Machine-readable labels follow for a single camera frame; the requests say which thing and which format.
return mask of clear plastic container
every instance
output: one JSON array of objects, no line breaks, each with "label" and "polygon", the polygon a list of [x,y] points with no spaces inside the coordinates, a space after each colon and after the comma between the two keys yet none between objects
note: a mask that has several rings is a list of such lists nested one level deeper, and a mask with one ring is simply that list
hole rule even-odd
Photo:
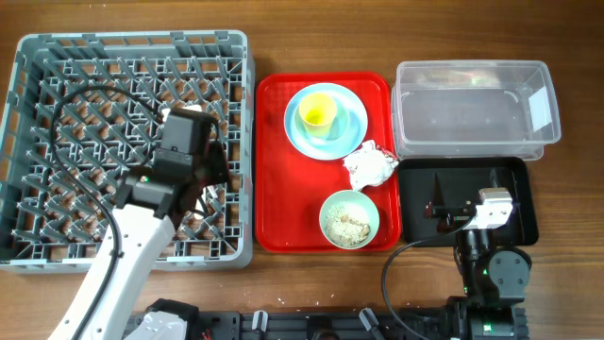
[{"label": "clear plastic container", "polygon": [[560,117],[541,61],[405,61],[392,90],[396,153],[537,160],[560,140]]}]

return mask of red tray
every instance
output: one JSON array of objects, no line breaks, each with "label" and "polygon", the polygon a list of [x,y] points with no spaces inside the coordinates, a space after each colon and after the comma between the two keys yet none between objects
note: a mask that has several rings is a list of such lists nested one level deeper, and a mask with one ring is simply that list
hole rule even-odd
[{"label": "red tray", "polygon": [[[341,251],[319,227],[319,211],[333,193],[350,189],[342,160],[318,161],[301,154],[285,134],[283,116],[290,99],[319,82],[345,86],[367,109],[365,141],[394,153],[390,92],[384,79],[370,72],[273,75],[256,90],[256,239],[274,252]],[[379,187],[362,190],[376,203],[379,231],[361,251],[385,250],[401,234],[398,179],[390,177]]]}]

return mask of blue plate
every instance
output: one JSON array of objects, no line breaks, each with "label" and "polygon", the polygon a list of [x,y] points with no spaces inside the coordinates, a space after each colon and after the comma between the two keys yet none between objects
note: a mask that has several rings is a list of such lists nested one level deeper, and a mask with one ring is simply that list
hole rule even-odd
[{"label": "blue plate", "polygon": [[[310,136],[304,129],[298,107],[302,98],[312,93],[331,95],[338,105],[328,136]],[[367,110],[361,100],[344,86],[319,83],[310,85],[294,95],[285,109],[285,133],[292,145],[302,154],[316,160],[340,159],[361,144],[367,133]]]}]

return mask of white cloth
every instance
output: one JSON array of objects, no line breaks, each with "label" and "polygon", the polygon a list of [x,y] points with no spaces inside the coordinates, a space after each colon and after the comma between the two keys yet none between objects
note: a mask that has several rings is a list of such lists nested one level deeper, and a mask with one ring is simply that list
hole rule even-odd
[{"label": "white cloth", "polygon": [[378,148],[373,140],[364,142],[359,150],[344,157],[344,167],[350,173],[350,185],[356,191],[367,185],[379,186],[392,175],[397,165],[398,160]]}]

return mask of black tray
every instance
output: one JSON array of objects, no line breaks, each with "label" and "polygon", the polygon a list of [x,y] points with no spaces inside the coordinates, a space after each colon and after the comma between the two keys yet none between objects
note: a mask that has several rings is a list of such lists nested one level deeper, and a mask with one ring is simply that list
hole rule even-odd
[{"label": "black tray", "polygon": [[[537,217],[530,193],[529,172],[515,157],[411,159],[398,165],[403,232],[407,243],[437,234],[437,220],[424,218],[426,205],[433,199],[438,178],[447,207],[478,201],[478,190],[498,186],[510,191],[514,211],[508,224],[495,230],[498,245],[532,246],[539,238]],[[447,236],[420,247],[452,247],[455,236]]]}]

